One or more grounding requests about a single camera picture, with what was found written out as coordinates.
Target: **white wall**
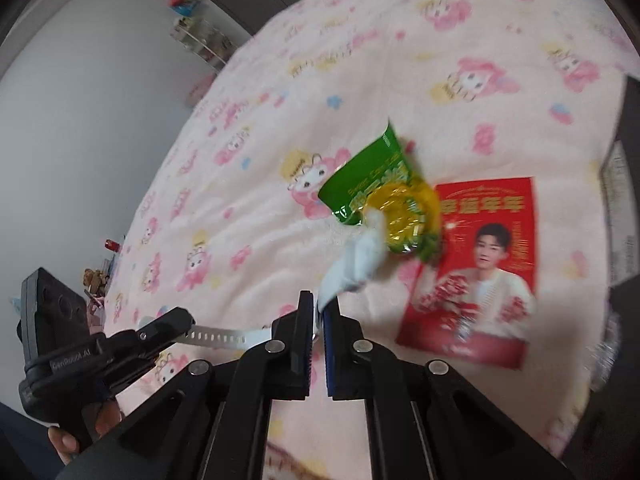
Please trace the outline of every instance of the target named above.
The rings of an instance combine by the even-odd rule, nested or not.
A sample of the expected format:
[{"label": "white wall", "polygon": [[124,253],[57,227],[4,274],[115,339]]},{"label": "white wall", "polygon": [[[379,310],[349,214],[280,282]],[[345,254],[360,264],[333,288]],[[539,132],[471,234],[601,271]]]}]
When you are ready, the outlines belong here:
[{"label": "white wall", "polygon": [[75,290],[119,239],[209,68],[164,0],[71,0],[0,80],[0,401],[20,409],[7,298],[43,266]]}]

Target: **sleeve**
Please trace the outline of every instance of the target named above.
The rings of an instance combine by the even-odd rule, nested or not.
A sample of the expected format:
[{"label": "sleeve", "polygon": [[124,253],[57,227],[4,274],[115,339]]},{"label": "sleeve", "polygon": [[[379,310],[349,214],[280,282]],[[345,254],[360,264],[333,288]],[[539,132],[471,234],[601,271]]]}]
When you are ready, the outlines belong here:
[{"label": "sleeve", "polygon": [[529,285],[520,276],[510,276],[509,290],[498,314],[501,328],[510,337],[527,340],[531,316],[536,309],[536,298]]}]

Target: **bed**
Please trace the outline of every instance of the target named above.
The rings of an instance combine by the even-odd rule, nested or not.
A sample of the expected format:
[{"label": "bed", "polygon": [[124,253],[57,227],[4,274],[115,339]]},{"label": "bed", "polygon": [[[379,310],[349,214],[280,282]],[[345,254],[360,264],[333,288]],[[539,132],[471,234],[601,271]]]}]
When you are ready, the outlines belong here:
[{"label": "bed", "polygon": [[[302,0],[239,49],[196,106],[131,224],[105,332],[173,306],[199,325],[259,329],[317,291],[357,227],[318,189],[391,119],[431,184],[532,176],[538,273],[520,371],[449,360],[552,453],[588,399],[607,291],[598,169],[640,59],[603,0]],[[447,92],[447,81],[463,92]],[[479,125],[494,133],[478,138]],[[410,283],[397,262],[342,312],[398,346]],[[173,346],[120,394],[128,413],[195,358]],[[265,478],[370,478],[364,405],[332,402],[322,347],[306,402],[275,402]]]}]

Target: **white tissue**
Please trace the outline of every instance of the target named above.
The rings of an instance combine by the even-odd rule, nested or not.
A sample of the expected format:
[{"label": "white tissue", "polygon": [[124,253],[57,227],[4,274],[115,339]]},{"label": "white tissue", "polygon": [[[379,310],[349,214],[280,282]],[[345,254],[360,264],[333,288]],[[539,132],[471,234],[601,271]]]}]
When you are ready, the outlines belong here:
[{"label": "white tissue", "polygon": [[347,242],[340,259],[322,279],[314,316],[314,339],[322,327],[322,311],[332,299],[341,292],[359,290],[373,279],[378,267],[385,261],[387,248],[384,213],[368,209],[366,225],[365,232]]}]

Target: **green snack bag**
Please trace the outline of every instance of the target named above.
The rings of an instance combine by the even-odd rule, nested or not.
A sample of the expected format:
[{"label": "green snack bag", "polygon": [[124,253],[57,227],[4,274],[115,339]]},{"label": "green snack bag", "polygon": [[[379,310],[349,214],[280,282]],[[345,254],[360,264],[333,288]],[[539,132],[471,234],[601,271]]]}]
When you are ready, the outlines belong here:
[{"label": "green snack bag", "polygon": [[440,201],[412,171],[391,124],[379,139],[336,171],[318,197],[347,225],[361,223],[365,207],[382,211],[386,244],[394,253],[415,253],[426,262],[438,251]]},{"label": "green snack bag", "polygon": [[389,123],[382,136],[357,153],[324,183],[318,198],[343,224],[362,222],[360,210],[367,196],[382,184],[408,183],[412,176],[402,147]]}]

